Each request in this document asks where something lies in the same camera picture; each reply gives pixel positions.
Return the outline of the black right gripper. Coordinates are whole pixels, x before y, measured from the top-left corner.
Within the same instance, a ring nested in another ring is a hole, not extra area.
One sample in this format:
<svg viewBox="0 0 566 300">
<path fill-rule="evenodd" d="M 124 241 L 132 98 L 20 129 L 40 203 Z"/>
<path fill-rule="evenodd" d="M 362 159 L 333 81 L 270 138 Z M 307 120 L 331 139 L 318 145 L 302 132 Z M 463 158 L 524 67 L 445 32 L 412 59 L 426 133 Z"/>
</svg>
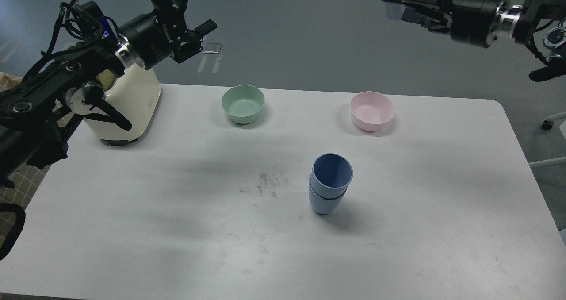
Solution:
<svg viewBox="0 0 566 300">
<path fill-rule="evenodd" d="M 419 24 L 431 33 L 449 35 L 451 40 L 489 48 L 495 41 L 493 29 L 499 8 L 507 0 L 381 0 L 402 5 L 440 6 L 404 9 L 402 21 Z"/>
</svg>

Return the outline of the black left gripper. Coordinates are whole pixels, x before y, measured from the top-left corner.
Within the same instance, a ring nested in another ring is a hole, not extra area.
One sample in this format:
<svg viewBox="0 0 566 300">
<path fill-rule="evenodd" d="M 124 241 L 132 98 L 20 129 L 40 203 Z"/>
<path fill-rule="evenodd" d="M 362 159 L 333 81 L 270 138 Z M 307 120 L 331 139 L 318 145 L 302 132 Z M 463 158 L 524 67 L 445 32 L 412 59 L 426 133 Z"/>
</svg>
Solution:
<svg viewBox="0 0 566 300">
<path fill-rule="evenodd" d="M 119 27 L 116 58 L 124 68 L 150 70 L 171 58 L 178 64 L 202 52 L 204 37 L 218 24 L 208 19 L 189 29 L 184 14 L 189 0 L 150 0 L 153 11 Z"/>
</svg>

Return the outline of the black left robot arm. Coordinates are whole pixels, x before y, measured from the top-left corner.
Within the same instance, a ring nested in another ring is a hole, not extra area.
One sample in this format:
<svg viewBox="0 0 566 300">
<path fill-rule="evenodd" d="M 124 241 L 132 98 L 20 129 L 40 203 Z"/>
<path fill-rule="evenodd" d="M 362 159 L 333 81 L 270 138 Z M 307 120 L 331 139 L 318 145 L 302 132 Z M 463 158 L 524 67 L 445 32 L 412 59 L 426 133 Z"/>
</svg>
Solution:
<svg viewBox="0 0 566 300">
<path fill-rule="evenodd" d="M 1 92 L 1 187 L 20 167 L 43 169 L 67 158 L 68 140 L 84 120 L 129 131 L 132 123 L 105 99 L 98 76 L 117 78 L 134 66 L 151 70 L 171 58 L 181 64 L 202 51 L 212 20 L 189 29 L 189 0 L 150 0 L 153 10 L 122 26 L 93 2 L 61 2 L 51 41 L 20 84 Z"/>
</svg>

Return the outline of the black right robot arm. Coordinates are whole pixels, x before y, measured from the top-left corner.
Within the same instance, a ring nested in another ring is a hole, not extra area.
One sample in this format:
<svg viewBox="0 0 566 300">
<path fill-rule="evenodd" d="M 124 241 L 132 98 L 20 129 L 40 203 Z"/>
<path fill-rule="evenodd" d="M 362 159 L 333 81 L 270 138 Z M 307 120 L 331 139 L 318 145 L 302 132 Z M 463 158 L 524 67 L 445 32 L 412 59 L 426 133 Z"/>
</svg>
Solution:
<svg viewBox="0 0 566 300">
<path fill-rule="evenodd" d="M 565 75 L 565 0 L 381 0 L 404 7 L 400 19 L 489 48 L 498 38 L 524 46 L 543 67 L 529 74 L 543 82 Z"/>
</svg>

